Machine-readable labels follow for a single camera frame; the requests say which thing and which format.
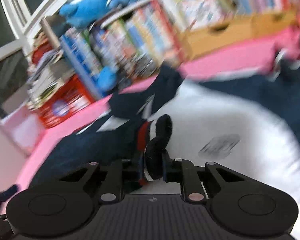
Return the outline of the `navy and white jacket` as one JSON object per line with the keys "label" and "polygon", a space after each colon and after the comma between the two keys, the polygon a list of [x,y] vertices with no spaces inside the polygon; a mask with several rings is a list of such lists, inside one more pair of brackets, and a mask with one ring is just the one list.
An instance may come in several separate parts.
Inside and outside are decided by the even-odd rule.
{"label": "navy and white jacket", "polygon": [[300,203],[300,62],[279,54],[268,75],[237,73],[196,83],[164,68],[138,93],[62,138],[31,180],[39,185],[89,162],[108,165],[165,148],[201,166],[215,161]]}

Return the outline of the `red plastic crate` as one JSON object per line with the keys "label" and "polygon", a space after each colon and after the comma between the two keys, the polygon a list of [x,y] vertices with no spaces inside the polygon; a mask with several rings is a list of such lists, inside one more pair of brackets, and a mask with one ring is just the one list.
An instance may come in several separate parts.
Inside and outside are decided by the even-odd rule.
{"label": "red plastic crate", "polygon": [[94,102],[95,99],[75,74],[34,112],[45,128],[52,128]]}

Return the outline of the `blue plush ball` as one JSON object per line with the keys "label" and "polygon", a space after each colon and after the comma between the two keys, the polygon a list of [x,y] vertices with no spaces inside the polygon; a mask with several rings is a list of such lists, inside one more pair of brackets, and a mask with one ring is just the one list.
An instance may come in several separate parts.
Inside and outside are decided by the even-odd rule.
{"label": "blue plush ball", "polygon": [[116,72],[114,72],[110,67],[105,66],[98,77],[97,86],[103,91],[107,92],[112,90],[117,84]]}

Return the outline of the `pink towel table cover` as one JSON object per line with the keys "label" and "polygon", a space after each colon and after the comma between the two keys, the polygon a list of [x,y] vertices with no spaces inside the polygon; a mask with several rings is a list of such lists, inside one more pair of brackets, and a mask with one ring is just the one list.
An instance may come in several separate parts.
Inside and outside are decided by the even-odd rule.
{"label": "pink towel table cover", "polygon": [[[300,29],[289,27],[276,35],[252,39],[220,49],[200,59],[182,64],[178,70],[183,76],[193,80],[216,76],[219,73],[242,69],[258,69],[265,72],[271,68],[275,50],[285,49],[292,58],[300,57]],[[110,97],[90,104],[61,124],[44,131],[41,140],[26,164],[21,169],[15,183],[21,190],[28,187],[41,163],[49,155],[55,144],[73,131],[91,123],[108,108]]]}

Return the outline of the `wooden drawer organizer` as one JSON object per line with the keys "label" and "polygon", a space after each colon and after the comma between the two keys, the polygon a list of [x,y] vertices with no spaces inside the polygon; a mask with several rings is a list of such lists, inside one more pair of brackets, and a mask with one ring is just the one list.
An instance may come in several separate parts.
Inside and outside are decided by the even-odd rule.
{"label": "wooden drawer organizer", "polygon": [[178,32],[186,59],[194,60],[232,44],[275,35],[296,23],[296,9],[237,16],[208,27]]}

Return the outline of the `row of books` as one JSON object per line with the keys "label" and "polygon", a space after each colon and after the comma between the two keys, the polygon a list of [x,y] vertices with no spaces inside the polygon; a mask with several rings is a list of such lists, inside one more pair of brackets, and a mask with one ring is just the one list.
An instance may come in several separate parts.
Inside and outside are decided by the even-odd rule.
{"label": "row of books", "polygon": [[106,93],[97,86],[105,66],[116,72],[116,86],[124,88],[151,76],[163,62],[179,67],[193,61],[186,59],[178,32],[235,17],[225,14],[215,0],[138,0],[117,7],[85,29],[68,25],[61,46],[87,89],[99,97]]}

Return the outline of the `stack of papers and magazines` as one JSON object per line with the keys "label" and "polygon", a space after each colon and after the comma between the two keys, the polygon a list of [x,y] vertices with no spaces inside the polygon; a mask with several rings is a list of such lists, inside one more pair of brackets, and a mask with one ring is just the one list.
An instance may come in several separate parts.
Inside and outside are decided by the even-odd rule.
{"label": "stack of papers and magazines", "polygon": [[29,109],[42,107],[74,74],[75,71],[66,61],[62,49],[46,52],[26,82],[29,87]]}

